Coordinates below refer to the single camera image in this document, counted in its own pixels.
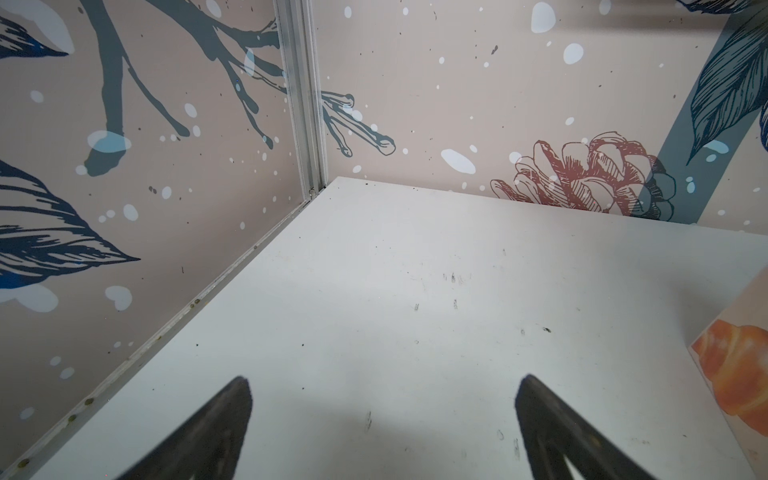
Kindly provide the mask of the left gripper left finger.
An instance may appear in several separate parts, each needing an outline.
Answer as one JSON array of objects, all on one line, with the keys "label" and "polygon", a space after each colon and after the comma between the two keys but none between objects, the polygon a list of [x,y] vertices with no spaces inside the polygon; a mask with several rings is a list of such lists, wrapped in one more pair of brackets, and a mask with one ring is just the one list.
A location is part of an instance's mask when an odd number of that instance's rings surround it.
[{"label": "left gripper left finger", "polygon": [[233,479],[252,409],[248,380],[233,378],[119,479]]}]

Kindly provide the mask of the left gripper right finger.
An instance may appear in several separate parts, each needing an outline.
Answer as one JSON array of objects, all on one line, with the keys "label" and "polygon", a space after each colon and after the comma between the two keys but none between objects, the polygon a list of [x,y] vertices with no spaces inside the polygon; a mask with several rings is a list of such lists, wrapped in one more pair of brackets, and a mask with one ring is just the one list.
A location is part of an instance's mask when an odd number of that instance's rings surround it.
[{"label": "left gripper right finger", "polygon": [[522,379],[515,409],[535,479],[571,479],[572,469],[584,479],[653,479],[537,377]]}]

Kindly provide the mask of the beige paper bag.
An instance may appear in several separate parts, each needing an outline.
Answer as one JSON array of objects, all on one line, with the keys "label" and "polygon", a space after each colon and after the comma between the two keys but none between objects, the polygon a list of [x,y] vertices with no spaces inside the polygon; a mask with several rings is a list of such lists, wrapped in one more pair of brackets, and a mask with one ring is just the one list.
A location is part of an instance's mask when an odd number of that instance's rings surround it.
[{"label": "beige paper bag", "polygon": [[767,477],[767,271],[689,346],[757,479]]}]

